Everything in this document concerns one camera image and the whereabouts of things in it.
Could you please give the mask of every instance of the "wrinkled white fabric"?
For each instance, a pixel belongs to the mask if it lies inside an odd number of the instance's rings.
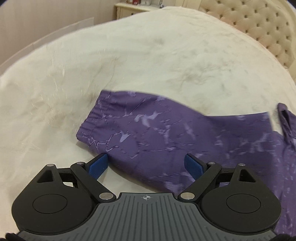
[[[17,232],[12,202],[44,165],[93,157],[75,134],[102,89],[164,95],[205,115],[269,111],[277,131],[278,102],[296,113],[276,58],[202,12],[168,7],[66,35],[0,78],[0,236]],[[110,168],[102,179],[117,195],[149,191]]]

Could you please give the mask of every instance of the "black circular disc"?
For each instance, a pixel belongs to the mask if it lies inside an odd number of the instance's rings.
[[[58,194],[46,194],[33,202],[33,207],[40,213],[57,213],[67,206],[67,199]]]
[[[274,228],[281,214],[279,200],[267,188],[241,182],[208,192],[201,201],[206,218],[232,233],[259,233]]]
[[[57,234],[79,226],[90,215],[93,202],[85,191],[54,182],[28,185],[12,205],[19,230]]]
[[[231,210],[238,213],[253,213],[261,206],[258,198],[249,194],[234,194],[227,198],[226,204]]]

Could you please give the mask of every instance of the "purple fabric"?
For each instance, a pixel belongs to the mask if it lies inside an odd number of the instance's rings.
[[[210,117],[161,96],[102,91],[77,139],[108,153],[127,174],[175,194],[194,181],[184,168],[186,153],[225,167],[245,163],[282,203],[276,231],[295,235],[296,117],[284,107],[285,138],[272,131],[268,113]]]

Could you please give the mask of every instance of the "black glove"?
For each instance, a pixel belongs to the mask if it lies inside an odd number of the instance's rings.
[[[288,234],[279,234],[278,236],[275,236],[270,241],[296,241],[296,236],[291,237]]]
[[[0,0],[0,6],[5,2],[6,0]]]
[[[26,241],[16,234],[6,234],[5,239],[0,238],[0,241]]]

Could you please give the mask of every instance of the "drawer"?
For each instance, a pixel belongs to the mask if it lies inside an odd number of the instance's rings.
[[[130,10],[130,9],[125,9],[125,8],[120,8],[120,17],[119,18],[125,18],[128,16],[132,16],[134,14],[140,13],[141,11],[135,11],[135,10]]]

